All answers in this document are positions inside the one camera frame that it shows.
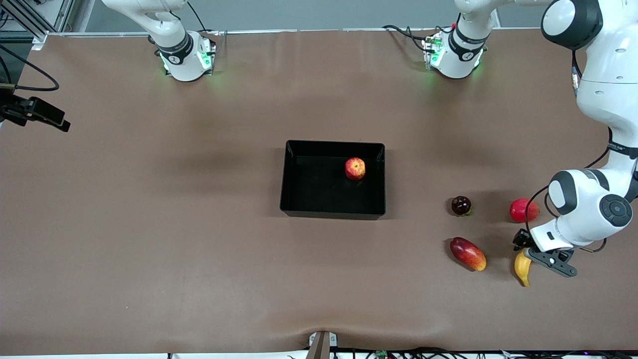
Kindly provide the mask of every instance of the banana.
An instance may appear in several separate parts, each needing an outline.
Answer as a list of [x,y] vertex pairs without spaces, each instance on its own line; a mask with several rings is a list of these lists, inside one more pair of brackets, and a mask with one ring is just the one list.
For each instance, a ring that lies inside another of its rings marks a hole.
[[525,249],[521,249],[514,259],[514,271],[521,280],[523,287],[529,287],[530,281],[527,279],[530,273],[531,259],[525,257]]

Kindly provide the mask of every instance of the square black tray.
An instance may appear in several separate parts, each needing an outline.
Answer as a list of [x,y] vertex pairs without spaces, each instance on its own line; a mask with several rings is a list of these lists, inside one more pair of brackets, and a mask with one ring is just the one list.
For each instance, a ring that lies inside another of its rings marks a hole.
[[[366,163],[359,181],[346,177],[351,157]],[[293,217],[379,218],[385,214],[385,146],[287,141],[279,208]]]

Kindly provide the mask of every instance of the brown table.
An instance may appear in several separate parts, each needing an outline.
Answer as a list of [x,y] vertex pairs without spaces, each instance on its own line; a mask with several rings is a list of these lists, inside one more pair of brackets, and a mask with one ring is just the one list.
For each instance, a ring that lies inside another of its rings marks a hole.
[[[577,253],[573,279],[512,274],[510,201],[607,131],[576,107],[567,50],[538,30],[489,45],[449,80],[388,33],[233,35],[212,77],[179,83],[145,38],[50,37],[30,59],[71,132],[0,132],[0,354],[283,351],[319,329],[342,347],[635,349],[635,223]],[[387,215],[280,212],[288,139],[384,143]],[[459,194],[474,216],[448,214]],[[451,260],[453,236],[484,272]]]

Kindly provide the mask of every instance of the table surface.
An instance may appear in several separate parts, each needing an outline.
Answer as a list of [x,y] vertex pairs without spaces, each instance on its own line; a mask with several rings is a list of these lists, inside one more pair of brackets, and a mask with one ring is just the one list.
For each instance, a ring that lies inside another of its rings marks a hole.
[[[497,31],[450,80],[390,33],[221,48],[192,83],[165,77],[145,38],[51,36],[31,54],[71,131],[0,132],[0,354],[284,351],[316,330],[341,347],[635,349],[635,223],[578,252],[575,278],[535,265],[525,288],[512,272],[510,202],[605,147],[569,51]],[[387,214],[280,212],[288,139],[384,143]],[[474,216],[448,213],[456,195]],[[485,271],[451,257],[454,236]]]

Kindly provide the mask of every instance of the dark purple fruit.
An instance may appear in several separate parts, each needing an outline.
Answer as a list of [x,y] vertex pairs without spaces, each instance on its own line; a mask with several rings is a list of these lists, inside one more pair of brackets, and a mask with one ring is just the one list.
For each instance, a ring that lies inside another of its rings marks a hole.
[[472,214],[472,202],[464,195],[452,200],[452,212],[457,216],[469,216]]

